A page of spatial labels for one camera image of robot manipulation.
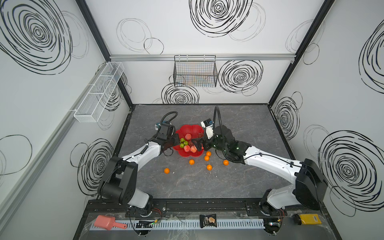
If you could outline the red flower-shaped fruit bowl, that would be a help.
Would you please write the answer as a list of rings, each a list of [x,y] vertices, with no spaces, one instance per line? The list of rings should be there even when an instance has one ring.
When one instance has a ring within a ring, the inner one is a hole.
[[[204,132],[203,128],[199,125],[183,125],[179,130],[176,131],[176,133],[179,134],[180,139],[181,138],[185,139],[186,134],[191,134],[192,139],[188,142],[189,142],[189,145],[192,145],[195,147],[196,147],[196,144],[194,144],[192,140],[203,137],[203,132]],[[197,150],[197,152],[195,153],[192,153],[191,151],[185,152],[184,148],[180,148],[180,145],[173,147],[173,150],[177,151],[181,157],[185,157],[185,158],[199,157],[204,153],[204,150],[201,150],[201,151]]]

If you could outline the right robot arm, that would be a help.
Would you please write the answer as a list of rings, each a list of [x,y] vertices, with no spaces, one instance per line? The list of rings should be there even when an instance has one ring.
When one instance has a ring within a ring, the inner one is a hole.
[[[291,160],[265,152],[249,143],[238,141],[227,127],[205,127],[203,136],[192,140],[198,150],[215,149],[232,163],[254,166],[277,175],[290,184],[268,189],[259,201],[266,216],[280,214],[286,207],[302,205],[320,211],[328,187],[322,171],[310,160]]]

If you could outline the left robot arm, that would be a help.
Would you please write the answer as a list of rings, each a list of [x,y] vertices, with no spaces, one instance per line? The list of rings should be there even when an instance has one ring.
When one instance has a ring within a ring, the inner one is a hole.
[[[178,134],[153,137],[141,148],[124,157],[112,157],[103,173],[97,194],[102,200],[111,200],[123,206],[133,206],[143,215],[153,208],[152,195],[137,188],[138,171],[165,150],[180,144]]]

